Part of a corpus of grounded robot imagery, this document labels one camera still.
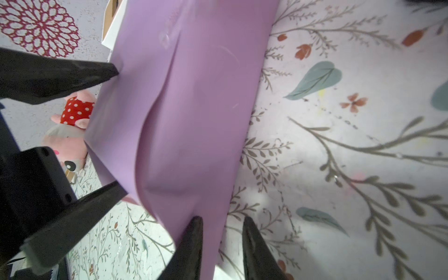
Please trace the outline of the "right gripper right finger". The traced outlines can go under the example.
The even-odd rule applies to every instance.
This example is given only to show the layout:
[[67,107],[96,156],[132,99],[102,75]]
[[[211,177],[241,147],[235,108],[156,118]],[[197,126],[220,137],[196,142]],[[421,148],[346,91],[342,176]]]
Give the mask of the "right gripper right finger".
[[242,230],[243,266],[246,280],[286,280],[251,217]]

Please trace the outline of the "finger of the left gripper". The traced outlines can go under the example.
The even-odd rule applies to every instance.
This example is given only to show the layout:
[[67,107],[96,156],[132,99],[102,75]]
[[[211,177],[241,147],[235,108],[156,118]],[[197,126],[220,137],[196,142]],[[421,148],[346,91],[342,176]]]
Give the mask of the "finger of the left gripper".
[[56,59],[1,49],[1,98],[39,105],[119,74],[112,63]]

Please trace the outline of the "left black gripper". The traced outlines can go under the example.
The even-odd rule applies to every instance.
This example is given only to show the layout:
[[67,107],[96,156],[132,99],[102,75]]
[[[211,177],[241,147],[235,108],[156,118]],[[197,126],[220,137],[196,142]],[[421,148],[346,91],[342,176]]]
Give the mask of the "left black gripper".
[[20,150],[1,120],[2,265],[21,249],[34,274],[51,271],[126,195],[112,182],[77,201],[54,151]]

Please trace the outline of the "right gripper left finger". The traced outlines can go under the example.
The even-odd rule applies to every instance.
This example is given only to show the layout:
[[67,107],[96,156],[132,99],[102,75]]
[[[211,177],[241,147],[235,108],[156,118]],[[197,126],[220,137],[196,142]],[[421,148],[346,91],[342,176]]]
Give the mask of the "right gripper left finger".
[[203,219],[194,217],[158,280],[199,280],[203,252]]

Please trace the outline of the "pink wrapping paper sheet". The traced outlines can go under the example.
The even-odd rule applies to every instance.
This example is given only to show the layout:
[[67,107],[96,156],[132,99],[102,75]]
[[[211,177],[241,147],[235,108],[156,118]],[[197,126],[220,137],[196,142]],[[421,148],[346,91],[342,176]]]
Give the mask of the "pink wrapping paper sheet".
[[128,1],[85,142],[180,243],[204,221],[201,278],[214,275],[277,1]]

